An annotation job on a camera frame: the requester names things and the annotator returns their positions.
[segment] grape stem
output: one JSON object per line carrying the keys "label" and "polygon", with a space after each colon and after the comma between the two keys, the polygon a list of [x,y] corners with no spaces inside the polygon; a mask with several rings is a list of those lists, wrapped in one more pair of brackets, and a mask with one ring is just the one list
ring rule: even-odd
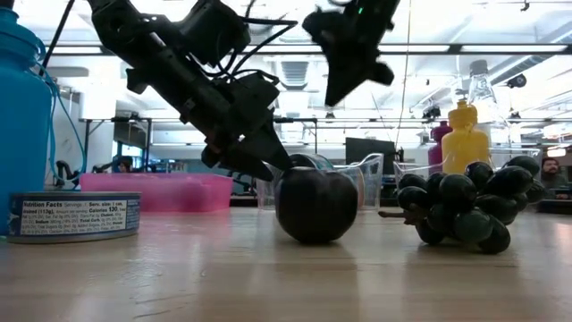
{"label": "grape stem", "polygon": [[417,223],[427,217],[428,213],[428,210],[425,210],[416,204],[412,204],[409,210],[403,210],[403,212],[400,213],[393,213],[382,210],[378,212],[381,218],[403,218],[405,219],[403,222],[404,225],[417,225]]}

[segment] yellow squeeze bottle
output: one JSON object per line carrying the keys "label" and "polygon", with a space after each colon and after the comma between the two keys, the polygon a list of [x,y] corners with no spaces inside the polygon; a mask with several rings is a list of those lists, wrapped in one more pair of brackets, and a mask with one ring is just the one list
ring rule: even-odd
{"label": "yellow squeeze bottle", "polygon": [[475,161],[490,164],[489,138],[475,128],[476,107],[459,100],[457,109],[449,112],[449,125],[453,131],[442,139],[444,173],[463,174],[467,165]]}

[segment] wooden table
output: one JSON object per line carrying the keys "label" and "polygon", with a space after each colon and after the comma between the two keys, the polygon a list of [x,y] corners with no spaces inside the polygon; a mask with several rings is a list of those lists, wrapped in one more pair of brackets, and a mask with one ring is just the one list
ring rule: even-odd
{"label": "wooden table", "polygon": [[329,247],[301,247],[272,212],[145,217],[139,236],[0,244],[0,320],[570,321],[572,219],[523,214],[485,256],[423,245],[361,215]]}

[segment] blue bottle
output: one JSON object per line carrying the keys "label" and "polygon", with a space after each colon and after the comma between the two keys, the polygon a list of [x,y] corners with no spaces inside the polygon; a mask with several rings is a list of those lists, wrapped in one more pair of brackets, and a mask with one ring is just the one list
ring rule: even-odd
{"label": "blue bottle", "polygon": [[0,235],[8,234],[9,198],[44,189],[52,94],[30,70],[46,48],[0,7]]}

